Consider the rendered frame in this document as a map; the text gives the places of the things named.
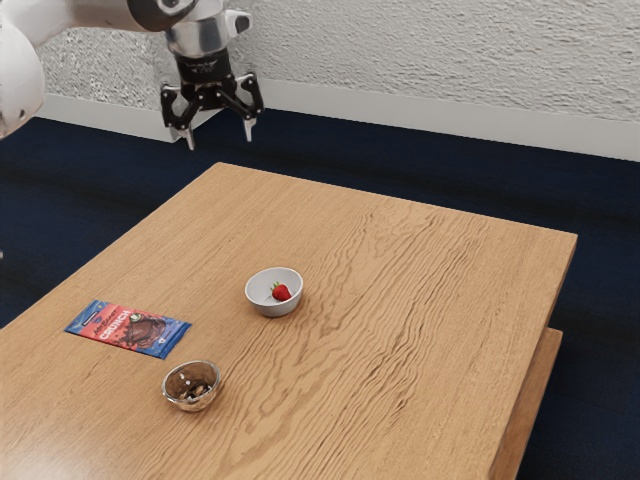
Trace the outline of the red blue snack packet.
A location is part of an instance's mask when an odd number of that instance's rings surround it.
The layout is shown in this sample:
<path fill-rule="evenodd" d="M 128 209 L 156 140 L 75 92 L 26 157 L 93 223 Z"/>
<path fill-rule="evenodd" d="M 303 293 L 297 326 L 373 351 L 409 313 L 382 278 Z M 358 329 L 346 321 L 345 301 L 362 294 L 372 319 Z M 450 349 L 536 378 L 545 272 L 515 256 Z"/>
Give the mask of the red blue snack packet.
<path fill-rule="evenodd" d="M 190 328 L 168 316 L 93 300 L 64 331 L 164 360 Z"/>

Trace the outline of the clear glass bowl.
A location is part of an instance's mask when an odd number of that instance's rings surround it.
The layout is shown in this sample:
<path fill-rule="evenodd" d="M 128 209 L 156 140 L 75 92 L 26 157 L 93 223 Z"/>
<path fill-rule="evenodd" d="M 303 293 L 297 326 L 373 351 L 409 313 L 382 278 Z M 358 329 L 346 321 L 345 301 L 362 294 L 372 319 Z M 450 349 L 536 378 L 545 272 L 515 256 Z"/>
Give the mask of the clear glass bowl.
<path fill-rule="evenodd" d="M 221 382 L 219 367 L 208 360 L 193 360 L 172 369 L 163 379 L 162 394 L 180 410 L 195 413 L 209 407 Z"/>

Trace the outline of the white bowl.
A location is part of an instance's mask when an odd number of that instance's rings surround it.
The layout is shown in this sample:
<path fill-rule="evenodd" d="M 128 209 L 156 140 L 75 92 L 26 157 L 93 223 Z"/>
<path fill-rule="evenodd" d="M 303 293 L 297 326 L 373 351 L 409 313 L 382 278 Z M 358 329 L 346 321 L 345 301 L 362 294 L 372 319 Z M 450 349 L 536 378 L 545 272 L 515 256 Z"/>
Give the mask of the white bowl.
<path fill-rule="evenodd" d="M 293 269 L 272 267 L 254 274 L 245 285 L 245 296 L 254 309 L 269 318 L 291 313 L 302 297 L 304 282 Z"/>

